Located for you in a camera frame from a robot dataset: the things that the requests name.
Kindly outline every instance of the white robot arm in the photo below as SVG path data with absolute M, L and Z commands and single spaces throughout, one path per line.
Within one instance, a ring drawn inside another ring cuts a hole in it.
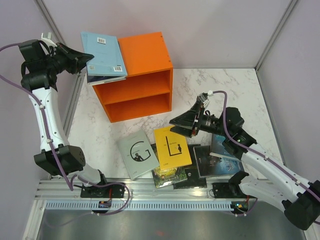
M 206 111 L 208 96 L 215 93 L 225 95 L 220 118 Z M 209 91 L 198 95 L 196 103 L 189 111 L 170 120 L 174 125 L 172 132 L 189 138 L 197 135 L 199 130 L 224 136 L 223 146 L 230 154 L 254 167 L 273 183 L 265 183 L 240 171 L 228 182 L 230 192 L 254 196 L 267 202 L 283 211 L 296 227 L 308 229 L 320 215 L 320 181 L 311 183 L 277 163 L 242 129 L 244 122 L 237 108 L 227 107 L 227 93 L 224 91 Z
M 55 44 L 50 33 L 42 34 L 41 40 L 19 44 L 19 49 L 25 59 L 21 66 L 21 85 L 32 93 L 29 98 L 40 130 L 41 153 L 34 156 L 35 163 L 53 176 L 77 175 L 94 184 L 101 182 L 101 173 L 86 163 L 81 148 L 68 142 L 58 110 L 56 86 L 57 74 L 64 70 L 79 74 L 94 56 L 62 43 Z

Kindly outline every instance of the orange shelf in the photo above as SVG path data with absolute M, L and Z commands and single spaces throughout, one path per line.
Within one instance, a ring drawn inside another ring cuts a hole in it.
M 103 104 L 106 105 L 170 93 L 169 82 L 170 71 L 166 70 L 130 76 L 123 81 L 102 84 L 99 85 L 97 91 L 102 96 Z
M 118 39 L 128 77 L 173 68 L 161 32 Z
M 173 65 L 162 33 L 118 42 L 128 76 L 92 86 L 110 122 L 171 111 Z
M 171 111 L 170 94 L 164 93 L 105 105 L 110 122 L 119 122 Z

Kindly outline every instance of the white wall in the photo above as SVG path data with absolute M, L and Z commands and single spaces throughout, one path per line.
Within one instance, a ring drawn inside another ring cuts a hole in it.
M 33 0 L 1 1 L 1 47 L 38 39 L 48 31 Z M 23 61 L 18 47 L 2 51 L 0 73 L 20 84 Z M 67 74 L 58 80 L 63 117 L 73 83 Z M 39 130 L 28 96 L 0 79 L 0 240 L 22 239 L 39 179 L 47 176 L 34 162 L 39 152 Z
M 255 67 L 290 0 L 44 0 L 62 36 L 162 31 L 175 68 Z
M 319 9 L 318 0 L 299 1 L 259 71 L 284 160 L 312 182 L 320 180 Z

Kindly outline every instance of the book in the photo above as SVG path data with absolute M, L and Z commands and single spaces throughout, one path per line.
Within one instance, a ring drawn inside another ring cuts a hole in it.
M 195 146 L 193 151 L 200 178 L 233 175 L 244 170 L 240 161 L 210 155 L 210 146 Z
M 170 131 L 173 126 L 154 130 L 160 169 L 172 169 L 192 164 L 186 138 Z
M 132 180 L 159 166 L 144 131 L 140 130 L 120 139 L 117 145 Z
M 221 158 L 227 157 L 228 159 L 239 161 L 238 158 L 228 153 L 228 151 L 225 149 L 225 146 L 223 146 L 223 142 L 225 139 L 226 137 L 224 136 L 212 134 L 210 155 Z
M 124 80 L 127 70 L 116 36 L 81 32 L 83 50 L 94 58 L 86 63 L 87 84 L 93 86 Z
M 156 144 L 151 144 L 152 150 L 156 157 L 158 157 Z M 169 186 L 187 180 L 187 175 L 184 167 L 174 167 L 166 170 L 161 170 L 156 167 L 152 170 L 155 188 Z
M 188 150 L 190 152 L 192 164 L 183 167 L 185 170 L 187 180 L 173 184 L 173 189 L 206 189 L 207 188 L 207 180 L 205 178 L 200 178 L 199 176 L 197 161 L 194 155 L 194 147 L 199 145 L 200 144 L 188 145 Z

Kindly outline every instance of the marble surface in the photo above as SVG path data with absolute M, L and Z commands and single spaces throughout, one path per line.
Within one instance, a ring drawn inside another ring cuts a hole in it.
M 86 162 L 101 170 L 108 178 L 129 178 L 117 147 L 117 140 L 140 129 L 155 143 L 154 129 L 166 127 L 169 120 L 184 113 L 195 103 L 197 95 L 208 90 L 228 93 L 227 106 L 239 109 L 244 118 L 243 128 L 260 143 L 270 155 L 281 161 L 278 145 L 254 69 L 175 69 L 173 71 L 172 111 L 110 123 L 93 88 L 84 80 L 73 118 L 69 142 L 82 148 Z M 220 116 L 223 94 L 210 98 L 208 110 Z M 188 143 L 210 145 L 211 134 L 199 132 L 187 138 Z M 265 177 L 250 166 L 244 166 L 252 176 Z M 152 178 L 151 172 L 141 178 Z

